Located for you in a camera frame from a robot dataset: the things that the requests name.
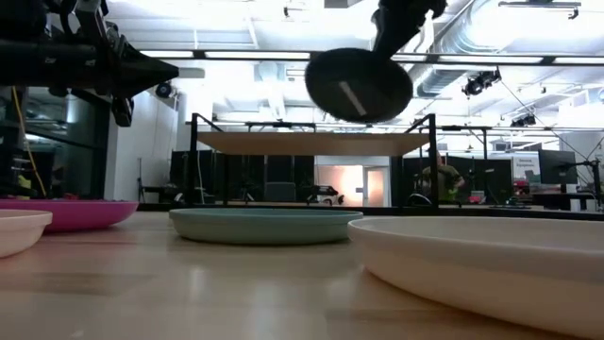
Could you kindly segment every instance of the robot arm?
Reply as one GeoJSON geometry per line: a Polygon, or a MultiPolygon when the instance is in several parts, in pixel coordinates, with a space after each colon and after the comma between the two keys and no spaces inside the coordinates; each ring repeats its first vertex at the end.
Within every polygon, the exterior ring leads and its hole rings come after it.
{"type": "Polygon", "coordinates": [[[380,0],[372,16],[377,27],[374,52],[389,59],[419,33],[429,10],[436,19],[445,9],[446,0],[380,0]]]}
{"type": "Polygon", "coordinates": [[[43,1],[46,11],[59,12],[64,35],[50,37],[40,29],[43,16],[32,13],[44,9],[42,0],[29,0],[31,6],[24,5],[24,0],[0,4],[0,26],[15,31],[0,39],[0,85],[43,86],[64,94],[68,88],[94,89],[112,98],[116,123],[129,127],[131,97],[178,77],[177,67],[143,55],[119,34],[117,25],[105,21],[109,12],[105,0],[43,1]],[[66,19],[73,10],[80,23],[76,34],[66,19]],[[31,29],[32,21],[36,29],[31,29]]]}

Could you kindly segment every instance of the ceiling duct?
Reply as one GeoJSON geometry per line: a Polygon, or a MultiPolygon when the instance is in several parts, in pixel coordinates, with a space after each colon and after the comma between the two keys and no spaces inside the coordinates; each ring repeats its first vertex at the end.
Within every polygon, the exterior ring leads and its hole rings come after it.
{"type": "MultiPolygon", "coordinates": [[[[453,24],[446,27],[428,50],[438,54],[499,53],[514,38],[506,34],[506,27],[497,18],[498,0],[473,0],[464,8],[453,24]]],[[[438,66],[415,65],[409,71],[417,83],[418,96],[435,97],[468,69],[439,69],[438,66]]]]}
{"type": "Polygon", "coordinates": [[[263,61],[258,64],[258,75],[262,82],[267,86],[267,99],[275,119],[285,117],[285,102],[283,93],[278,86],[280,80],[284,78],[284,67],[274,61],[263,61]]]}

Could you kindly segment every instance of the glass wall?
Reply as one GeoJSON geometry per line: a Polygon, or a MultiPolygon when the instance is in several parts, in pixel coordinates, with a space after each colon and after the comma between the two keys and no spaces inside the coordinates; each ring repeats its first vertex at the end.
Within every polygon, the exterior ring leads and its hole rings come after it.
{"type": "Polygon", "coordinates": [[[19,185],[34,189],[34,198],[102,198],[109,103],[73,94],[55,97],[45,88],[18,91],[17,96],[20,111],[11,88],[1,97],[0,196],[12,196],[7,188],[19,185]],[[25,141],[40,178],[35,176],[25,141]]]}

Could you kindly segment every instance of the workbench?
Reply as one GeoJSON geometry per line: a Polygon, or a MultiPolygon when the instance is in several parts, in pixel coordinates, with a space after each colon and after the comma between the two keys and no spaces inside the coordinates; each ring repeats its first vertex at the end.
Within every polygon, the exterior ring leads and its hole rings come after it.
{"type": "Polygon", "coordinates": [[[393,288],[348,243],[198,244],[166,212],[44,235],[0,270],[3,339],[566,339],[393,288]]]}

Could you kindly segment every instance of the spotlight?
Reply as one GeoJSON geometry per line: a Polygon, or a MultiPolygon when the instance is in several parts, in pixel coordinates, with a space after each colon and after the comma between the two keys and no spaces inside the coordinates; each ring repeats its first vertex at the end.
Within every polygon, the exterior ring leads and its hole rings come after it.
{"type": "Polygon", "coordinates": [[[169,81],[162,82],[155,89],[155,94],[159,98],[164,98],[164,99],[172,98],[176,95],[176,88],[174,86],[172,86],[172,84],[170,84],[169,81]]]}
{"type": "Polygon", "coordinates": [[[477,76],[468,77],[468,83],[461,91],[467,96],[479,95],[500,80],[501,73],[499,72],[499,69],[496,69],[495,71],[483,71],[478,73],[477,76]]]}
{"type": "Polygon", "coordinates": [[[512,120],[512,124],[510,125],[510,127],[511,128],[524,128],[524,127],[534,126],[535,124],[537,124],[537,120],[535,119],[535,115],[531,113],[531,114],[527,114],[525,116],[512,120]]]}

